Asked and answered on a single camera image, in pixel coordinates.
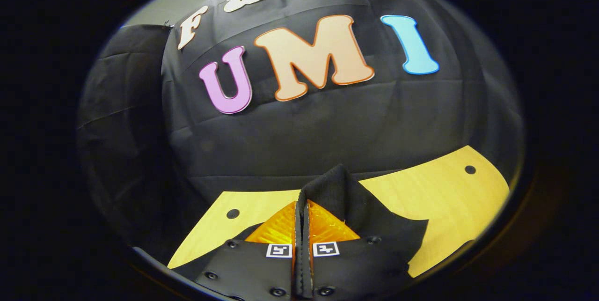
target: pink letter u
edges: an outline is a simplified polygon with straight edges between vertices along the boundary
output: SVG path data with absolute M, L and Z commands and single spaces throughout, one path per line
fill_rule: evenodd
M 231 98 L 226 97 L 220 87 L 219 78 L 216 76 L 216 69 L 218 69 L 216 62 L 210 62 L 199 71 L 199 77 L 206 85 L 212 104 L 223 114 L 238 113 L 244 110 L 252 100 L 252 85 L 241 59 L 244 51 L 243 46 L 237 46 L 223 55 L 223 62 L 231 68 L 233 79 L 237 85 L 237 94 Z

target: letter m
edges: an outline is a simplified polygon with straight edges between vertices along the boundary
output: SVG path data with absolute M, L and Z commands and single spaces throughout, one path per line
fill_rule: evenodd
M 366 65 L 351 24 L 353 19 L 348 15 L 323 17 L 316 24 L 313 45 L 287 28 L 276 28 L 257 37 L 254 45 L 267 51 L 278 81 L 274 97 L 289 101 L 308 92 L 308 85 L 298 81 L 293 67 L 312 85 L 323 88 L 330 60 L 335 66 L 332 81 L 338 85 L 371 79 L 374 69 Z

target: letter u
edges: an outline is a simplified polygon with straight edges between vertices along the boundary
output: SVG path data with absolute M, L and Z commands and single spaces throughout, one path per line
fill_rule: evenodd
M 223 62 L 229 65 L 237 86 L 237 94 L 231 98 L 225 96 L 216 69 L 218 64 L 210 62 L 201 71 L 199 77 L 204 81 L 212 104 L 223 114 L 234 114 L 244 110 L 252 100 L 252 84 L 241 56 L 245 52 L 243 46 L 237 46 L 223 54 Z

